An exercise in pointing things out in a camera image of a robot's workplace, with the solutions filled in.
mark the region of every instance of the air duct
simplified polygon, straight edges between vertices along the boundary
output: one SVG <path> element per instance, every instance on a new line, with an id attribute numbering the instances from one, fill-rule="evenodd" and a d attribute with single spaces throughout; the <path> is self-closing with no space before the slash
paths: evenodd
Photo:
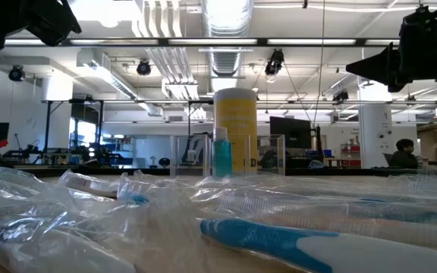
<path id="1" fill-rule="evenodd" d="M 245 37 L 249 34 L 253 0 L 202 0 L 202 7 L 208 37 Z M 241 67 L 241 59 L 242 53 L 209 53 L 212 76 L 236 76 Z"/>

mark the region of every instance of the blue bottle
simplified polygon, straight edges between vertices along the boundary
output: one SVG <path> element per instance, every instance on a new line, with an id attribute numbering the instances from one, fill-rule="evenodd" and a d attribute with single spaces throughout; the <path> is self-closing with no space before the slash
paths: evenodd
<path id="1" fill-rule="evenodd" d="M 227 139 L 227 128 L 216 127 L 213 133 L 213 176 L 230 176 L 232 175 L 232 147 Z"/>

